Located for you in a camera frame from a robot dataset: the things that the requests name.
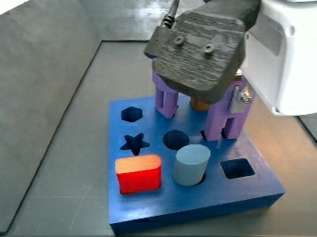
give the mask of circular hole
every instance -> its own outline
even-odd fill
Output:
[[[200,185],[200,184],[203,184],[204,183],[204,181],[205,181],[205,179],[207,179],[207,172],[204,173],[204,178],[203,178],[203,180],[197,183],[197,184],[195,184],[195,186],[197,186],[197,185]]]
[[[180,150],[184,146],[191,144],[191,138],[184,131],[172,130],[164,135],[164,144],[172,150]]]

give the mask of red cube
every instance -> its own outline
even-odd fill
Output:
[[[122,194],[153,191],[161,187],[161,157],[133,156],[116,161],[116,173]]]

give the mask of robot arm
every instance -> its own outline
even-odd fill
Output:
[[[315,88],[307,85],[316,77],[312,64],[317,43],[311,37],[316,36],[317,2],[207,2],[177,18],[175,27],[173,14],[167,16],[145,49],[167,84],[215,104],[243,67],[245,78],[276,115],[317,112],[317,103],[299,89],[303,86],[314,95]],[[171,13],[176,13],[177,4],[175,1]]]

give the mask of cylinder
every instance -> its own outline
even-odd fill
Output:
[[[204,179],[211,150],[203,144],[184,146],[176,154],[175,180],[183,186],[195,186]]]

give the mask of blue board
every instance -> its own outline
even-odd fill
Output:
[[[245,131],[239,140],[205,141],[208,112],[192,109],[188,96],[180,96],[172,119],[156,110],[154,97],[110,102],[109,111],[109,224],[117,234],[270,207],[286,193]],[[193,187],[179,185],[173,178],[175,149],[188,142],[212,152],[207,177]],[[116,160],[134,154],[161,156],[162,186],[122,195]]]

